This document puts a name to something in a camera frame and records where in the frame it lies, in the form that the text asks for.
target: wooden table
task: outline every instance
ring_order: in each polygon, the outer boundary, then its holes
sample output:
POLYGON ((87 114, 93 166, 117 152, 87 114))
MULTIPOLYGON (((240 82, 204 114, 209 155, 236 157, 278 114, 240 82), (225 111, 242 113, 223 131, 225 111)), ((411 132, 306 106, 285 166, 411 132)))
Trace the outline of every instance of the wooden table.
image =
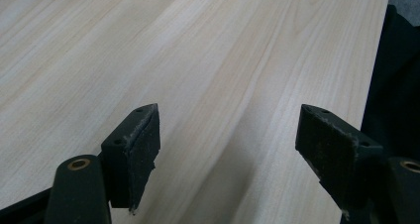
POLYGON ((339 223, 300 104, 359 127, 387 0, 0 0, 0 208, 136 107, 161 150, 114 223, 339 223))

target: black object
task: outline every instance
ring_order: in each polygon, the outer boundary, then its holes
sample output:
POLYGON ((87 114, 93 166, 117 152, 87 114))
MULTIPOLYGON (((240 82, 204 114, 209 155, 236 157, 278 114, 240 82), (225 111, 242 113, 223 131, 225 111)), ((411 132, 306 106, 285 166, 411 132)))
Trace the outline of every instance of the black object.
POLYGON ((56 170, 52 188, 0 211, 0 223, 111 223, 113 207, 134 211, 160 149, 158 105, 134 110, 102 144, 56 170))
POLYGON ((301 107, 296 150, 348 220, 369 200, 371 223, 420 223, 417 161, 388 157, 380 144, 330 111, 310 105, 301 107))

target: dark fabric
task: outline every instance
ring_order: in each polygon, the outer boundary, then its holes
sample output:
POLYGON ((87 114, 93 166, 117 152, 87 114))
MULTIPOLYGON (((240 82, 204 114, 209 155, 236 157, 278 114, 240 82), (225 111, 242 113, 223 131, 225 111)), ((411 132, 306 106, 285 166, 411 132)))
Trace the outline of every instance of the dark fabric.
MULTIPOLYGON (((388 5, 361 131, 389 157, 420 161, 420 31, 388 5)), ((352 211, 351 221, 369 224, 372 205, 352 211)))

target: light wood surface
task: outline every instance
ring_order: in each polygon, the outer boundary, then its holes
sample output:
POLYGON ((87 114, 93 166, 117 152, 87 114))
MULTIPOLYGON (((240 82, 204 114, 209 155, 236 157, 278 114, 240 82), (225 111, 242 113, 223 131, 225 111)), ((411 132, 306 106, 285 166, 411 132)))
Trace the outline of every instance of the light wood surface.
POLYGON ((114 223, 339 223, 300 104, 361 125, 386 2, 0 0, 0 208, 156 102, 157 168, 114 223))

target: black plastic part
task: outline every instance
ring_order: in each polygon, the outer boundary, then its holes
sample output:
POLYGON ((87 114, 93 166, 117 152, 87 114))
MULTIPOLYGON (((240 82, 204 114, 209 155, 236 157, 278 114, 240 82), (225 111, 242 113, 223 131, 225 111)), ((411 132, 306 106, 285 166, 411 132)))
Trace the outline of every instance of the black plastic part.
POLYGON ((50 189, 0 210, 0 223, 44 223, 50 189))
POLYGON ((387 190, 398 223, 420 223, 420 163, 390 158, 386 173, 387 190))
POLYGON ((100 157, 112 207, 137 209, 159 150, 157 104, 131 112, 102 143, 100 157))
POLYGON ((342 210, 365 206, 383 164, 381 145, 330 111, 303 104, 295 148, 342 210))
POLYGON ((111 223, 102 167, 97 157, 78 156, 57 168, 45 223, 111 223))

